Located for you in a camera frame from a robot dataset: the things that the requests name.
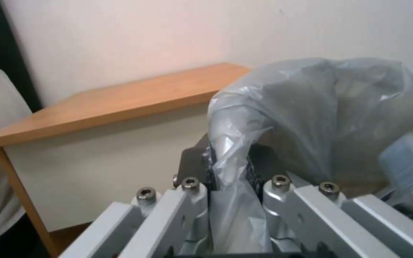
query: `metal bolt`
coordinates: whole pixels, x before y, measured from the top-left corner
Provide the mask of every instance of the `metal bolt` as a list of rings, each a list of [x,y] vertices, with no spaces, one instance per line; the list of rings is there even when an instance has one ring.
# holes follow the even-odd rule
[[[143,187],[136,192],[136,200],[141,206],[151,205],[156,202],[156,190],[152,187]]]
[[[177,174],[173,175],[173,188],[177,188],[179,183],[177,183]]]
[[[187,177],[187,178],[184,178],[181,186],[184,191],[190,191],[192,193],[197,193],[200,189],[200,182],[195,177]]]
[[[272,188],[280,192],[287,192],[290,189],[291,180],[285,175],[274,175],[272,177]]]
[[[341,192],[341,188],[332,182],[320,183],[318,190],[332,201],[335,201]]]

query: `wooden board edge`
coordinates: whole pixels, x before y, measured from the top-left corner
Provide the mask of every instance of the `wooden board edge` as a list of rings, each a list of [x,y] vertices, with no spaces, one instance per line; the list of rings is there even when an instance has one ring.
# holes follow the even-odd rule
[[[81,119],[64,124],[56,124],[51,127],[22,132],[18,134],[5,135],[0,137],[0,147],[31,142],[33,140],[56,137],[62,134],[73,133],[76,131],[112,124],[120,121],[137,119],[143,116],[151,116],[177,109],[188,108],[190,106],[208,103],[218,91],[207,92],[186,98],[159,102],[150,106],[143,106],[131,110],[119,111],[102,116],[94,116],[88,119]]]
[[[41,238],[44,246],[46,247],[49,255],[53,258],[57,257],[59,255],[59,252],[54,245],[54,242],[52,241],[51,235],[47,231],[46,226],[44,225],[41,217],[36,211],[33,202],[31,202],[31,199],[28,196],[25,187],[20,181],[15,168],[13,167],[12,163],[9,160],[9,157],[7,157],[7,154],[2,147],[0,147],[0,166],[5,171],[10,186],[13,188],[22,206],[25,208],[25,211],[31,223],[33,224],[33,227],[36,229],[36,232],[38,232],[38,235]]]

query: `transparent plastic bag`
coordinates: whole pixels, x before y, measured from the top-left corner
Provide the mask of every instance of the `transparent plastic bag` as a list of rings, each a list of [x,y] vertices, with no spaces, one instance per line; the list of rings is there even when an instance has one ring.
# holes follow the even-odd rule
[[[265,136],[311,183],[372,192],[387,183],[378,155],[413,129],[413,74],[373,58],[277,62],[213,96],[208,120],[219,188],[211,196],[215,252],[267,252],[264,212],[245,175],[251,144]]]

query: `screw head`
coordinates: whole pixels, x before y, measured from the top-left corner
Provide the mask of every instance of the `screw head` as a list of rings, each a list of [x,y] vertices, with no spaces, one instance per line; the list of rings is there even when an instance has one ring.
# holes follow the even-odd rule
[[[200,182],[195,177],[187,177],[187,178],[184,178],[181,186],[184,191],[190,191],[192,193],[197,193],[200,189]]]
[[[173,175],[173,187],[177,188],[179,184],[177,183],[177,174]]]
[[[323,182],[318,186],[318,190],[329,199],[335,200],[339,197],[341,188],[332,182]]]
[[[289,191],[291,180],[285,175],[274,175],[272,177],[272,188],[275,190],[286,192]]]
[[[151,205],[156,202],[156,190],[152,187],[143,187],[136,192],[139,205]]]

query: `wooden shelf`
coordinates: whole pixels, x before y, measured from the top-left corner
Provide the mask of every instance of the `wooden shelf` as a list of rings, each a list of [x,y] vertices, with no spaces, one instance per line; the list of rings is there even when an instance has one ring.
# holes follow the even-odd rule
[[[78,93],[0,129],[0,147],[207,103],[248,72],[221,63]]]

